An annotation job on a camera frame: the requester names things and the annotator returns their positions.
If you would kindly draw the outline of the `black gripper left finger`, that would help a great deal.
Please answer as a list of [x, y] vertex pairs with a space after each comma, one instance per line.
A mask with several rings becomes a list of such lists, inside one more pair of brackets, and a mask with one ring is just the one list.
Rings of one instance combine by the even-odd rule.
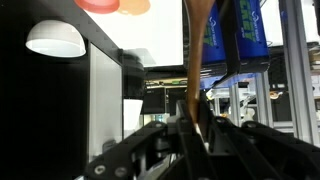
[[186, 102], [177, 102], [177, 115], [168, 123], [150, 122], [102, 153], [85, 168], [88, 180], [134, 180], [168, 155], [177, 159], [159, 180], [197, 180], [191, 142], [197, 141]]

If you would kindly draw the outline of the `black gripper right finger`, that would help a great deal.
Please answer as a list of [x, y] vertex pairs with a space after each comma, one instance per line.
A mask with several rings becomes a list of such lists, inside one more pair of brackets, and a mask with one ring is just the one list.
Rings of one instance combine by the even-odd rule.
[[320, 148], [255, 121], [240, 127], [199, 103], [199, 126], [209, 154], [228, 162], [236, 180], [320, 180]]

